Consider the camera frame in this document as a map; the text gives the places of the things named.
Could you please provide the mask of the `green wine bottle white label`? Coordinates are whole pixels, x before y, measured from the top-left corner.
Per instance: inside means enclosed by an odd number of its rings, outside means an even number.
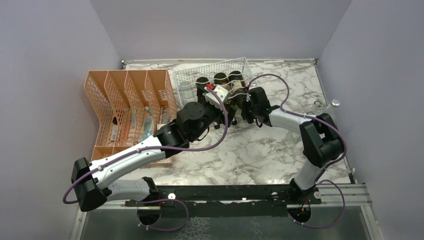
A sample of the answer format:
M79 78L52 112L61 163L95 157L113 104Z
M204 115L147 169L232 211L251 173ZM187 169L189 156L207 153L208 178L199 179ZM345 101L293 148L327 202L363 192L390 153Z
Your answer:
M228 76L223 72L219 72L215 74L213 77L213 82L215 85L220 85L226 90L228 90L229 92L232 89Z

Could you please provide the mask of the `green wine bottle brown label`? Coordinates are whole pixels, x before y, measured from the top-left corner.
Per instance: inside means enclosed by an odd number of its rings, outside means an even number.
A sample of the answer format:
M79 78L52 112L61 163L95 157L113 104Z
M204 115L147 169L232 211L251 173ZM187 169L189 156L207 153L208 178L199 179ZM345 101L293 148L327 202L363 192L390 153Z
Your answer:
M203 97L204 93L207 92L206 85L209 83L209 79L207 77L199 77L196 82L195 82L195 86L196 86L196 96L197 96L197 101L199 102L200 99Z

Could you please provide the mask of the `clear bottle silver cap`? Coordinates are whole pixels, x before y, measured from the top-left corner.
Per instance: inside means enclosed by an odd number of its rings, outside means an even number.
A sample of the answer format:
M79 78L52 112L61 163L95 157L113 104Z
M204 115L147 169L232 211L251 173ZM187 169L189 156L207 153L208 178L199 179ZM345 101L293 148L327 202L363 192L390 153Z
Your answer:
M341 102L338 99L333 99L325 108L324 112L326 114L331 114L335 109L341 105Z

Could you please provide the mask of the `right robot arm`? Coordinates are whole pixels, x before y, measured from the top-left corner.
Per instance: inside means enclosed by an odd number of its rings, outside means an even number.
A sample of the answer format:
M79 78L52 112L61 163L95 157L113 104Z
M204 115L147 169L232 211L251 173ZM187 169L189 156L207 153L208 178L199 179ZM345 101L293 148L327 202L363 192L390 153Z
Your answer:
M245 120L258 127L283 128L300 135L307 160L290 181L288 190L289 199L300 204L308 198L326 167L345 153L346 144L329 114L303 115L272 106L262 87L250 88L246 92L242 107Z

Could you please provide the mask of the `dark green wine bottle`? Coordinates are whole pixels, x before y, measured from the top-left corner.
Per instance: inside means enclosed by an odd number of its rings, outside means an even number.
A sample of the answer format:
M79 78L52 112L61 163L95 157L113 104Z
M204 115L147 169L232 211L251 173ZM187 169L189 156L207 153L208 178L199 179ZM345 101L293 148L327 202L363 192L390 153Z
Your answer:
M238 122L235 118L238 109L243 109L243 102L246 99L246 84L243 74L238 71L232 71L228 76L231 96L227 100L228 117L231 125L234 126Z

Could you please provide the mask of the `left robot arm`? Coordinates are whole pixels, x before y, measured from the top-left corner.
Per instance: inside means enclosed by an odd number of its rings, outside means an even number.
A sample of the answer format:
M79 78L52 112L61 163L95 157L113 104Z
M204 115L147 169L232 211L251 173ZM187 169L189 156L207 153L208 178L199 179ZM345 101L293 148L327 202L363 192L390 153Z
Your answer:
M81 157L73 163L71 186L65 191L64 204L78 204L82 212L95 210L108 201L140 200L152 205L157 200L157 191L152 180L123 182L119 179L150 163L168 159L181 152L203 152L211 150L225 139L228 128L213 145L191 148L212 123L223 120L230 123L228 111L218 100L190 102L177 112L177 117L142 142L114 155L89 161Z

